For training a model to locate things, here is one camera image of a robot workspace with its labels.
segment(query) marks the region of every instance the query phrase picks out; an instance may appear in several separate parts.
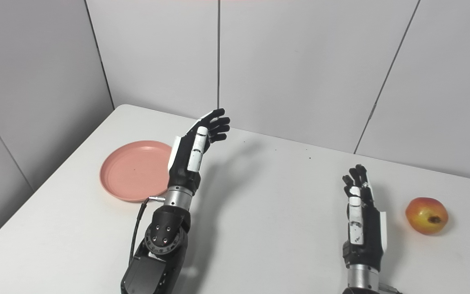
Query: apple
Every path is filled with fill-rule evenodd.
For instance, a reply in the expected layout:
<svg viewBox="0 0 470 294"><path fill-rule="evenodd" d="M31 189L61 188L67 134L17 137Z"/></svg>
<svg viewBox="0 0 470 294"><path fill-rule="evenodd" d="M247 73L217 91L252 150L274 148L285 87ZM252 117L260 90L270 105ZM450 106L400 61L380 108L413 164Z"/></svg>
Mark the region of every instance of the apple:
<svg viewBox="0 0 470 294"><path fill-rule="evenodd" d="M449 220L443 204L428 197L412 199L405 209L405 216L413 229L425 235L440 232Z"/></svg>

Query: robotic hand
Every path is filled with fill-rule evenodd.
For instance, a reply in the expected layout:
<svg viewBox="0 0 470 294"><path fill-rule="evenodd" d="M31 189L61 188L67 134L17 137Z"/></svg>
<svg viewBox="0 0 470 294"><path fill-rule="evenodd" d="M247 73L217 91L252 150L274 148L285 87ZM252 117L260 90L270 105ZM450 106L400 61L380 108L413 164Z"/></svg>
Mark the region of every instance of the robotic hand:
<svg viewBox="0 0 470 294"><path fill-rule="evenodd" d="M129 266L121 281L122 294L170 294L184 263L191 227L190 205L201 183L199 169L211 143L227 138L230 119L224 109L198 119L183 137L176 137L168 162L168 191L142 203L134 229ZM148 200L164 201L153 212L145 238L133 249L142 213Z"/></svg>
<svg viewBox="0 0 470 294"><path fill-rule="evenodd" d="M348 269L344 294L377 294L382 255L387 248L386 213L375 208L366 168L358 164L342 179L349 198L348 240L343 256Z"/></svg>

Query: robotic wrist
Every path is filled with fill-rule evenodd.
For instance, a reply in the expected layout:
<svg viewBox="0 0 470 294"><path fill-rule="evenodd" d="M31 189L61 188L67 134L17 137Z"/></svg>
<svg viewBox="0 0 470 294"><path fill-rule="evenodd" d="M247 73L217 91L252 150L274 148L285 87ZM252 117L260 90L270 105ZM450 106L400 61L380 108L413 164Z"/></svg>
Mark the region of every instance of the robotic wrist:
<svg viewBox="0 0 470 294"><path fill-rule="evenodd" d="M349 241L346 241L342 247L342 252L346 268L350 268L353 265L365 265L375 269L377 272L380 271L382 255L384 254L381 250L366 250L360 246L351 245Z"/></svg>
<svg viewBox="0 0 470 294"><path fill-rule="evenodd" d="M164 195L164 205L190 210L194 192L183 186L169 186Z"/></svg>
<svg viewBox="0 0 470 294"><path fill-rule="evenodd" d="M347 287L378 292L378 286L379 275L375 268L364 264L353 264L349 266Z"/></svg>

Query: black robotic finger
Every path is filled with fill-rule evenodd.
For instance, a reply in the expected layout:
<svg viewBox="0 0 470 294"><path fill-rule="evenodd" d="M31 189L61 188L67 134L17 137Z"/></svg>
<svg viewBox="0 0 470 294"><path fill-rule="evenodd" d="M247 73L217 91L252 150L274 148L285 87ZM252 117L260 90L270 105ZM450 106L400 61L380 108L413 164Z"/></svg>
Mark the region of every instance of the black robotic finger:
<svg viewBox="0 0 470 294"><path fill-rule="evenodd" d="M357 169L355 168L349 169L349 174L355 180L355 186L358 186L358 187L362 186L362 181L360 181L360 174L358 174Z"/></svg>
<svg viewBox="0 0 470 294"><path fill-rule="evenodd" d="M368 180L366 168L361 164L357 164L355 169L358 171L358 175L360 175L360 180L362 181L362 183L367 183Z"/></svg>
<svg viewBox="0 0 470 294"><path fill-rule="evenodd" d="M228 132L230 130L230 126L229 125L220 125L212 130L209 131L209 135L210 136L215 136L216 134L218 133L225 133L225 132Z"/></svg>
<svg viewBox="0 0 470 294"><path fill-rule="evenodd" d="M220 117L209 124L209 129L212 130L220 125L229 125L230 121L231 119L229 117Z"/></svg>
<svg viewBox="0 0 470 294"><path fill-rule="evenodd" d="M212 136L209 138L209 141L211 143L217 142L217 141L224 141L228 137L227 134L216 134L215 136Z"/></svg>
<svg viewBox="0 0 470 294"><path fill-rule="evenodd" d="M344 181L345 185L348 187L351 187L354 184L353 179L349 175L343 176L342 180Z"/></svg>
<svg viewBox="0 0 470 294"><path fill-rule="evenodd" d="M351 192L349 192L349 188L350 188L350 186L345 186L344 187L344 192L346 193L347 197L352 197L354 195L351 194Z"/></svg>
<svg viewBox="0 0 470 294"><path fill-rule="evenodd" d="M224 108L218 108L218 109L215 109L212 112L208 113L207 115L205 115L202 120L205 120L205 121L209 122L209 121L211 121L212 119L214 119L216 117L223 116L225 113L226 113L226 111L224 110Z"/></svg>

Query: white table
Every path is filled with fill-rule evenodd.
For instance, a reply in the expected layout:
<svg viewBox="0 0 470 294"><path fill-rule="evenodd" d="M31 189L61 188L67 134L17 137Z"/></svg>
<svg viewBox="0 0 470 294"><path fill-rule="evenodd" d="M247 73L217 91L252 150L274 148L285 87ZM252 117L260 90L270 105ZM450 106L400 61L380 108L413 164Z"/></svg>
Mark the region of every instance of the white table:
<svg viewBox="0 0 470 294"><path fill-rule="evenodd" d="M120 293L139 205L108 195L99 168L132 141L171 145L193 121L119 106L0 229L0 294ZM388 212L381 281L405 294L470 293L470 179L237 129L204 157L174 293L340 294L341 176L357 163ZM449 210L440 236L408 225L405 207L419 196ZM146 209L139 240L159 205Z"/></svg>

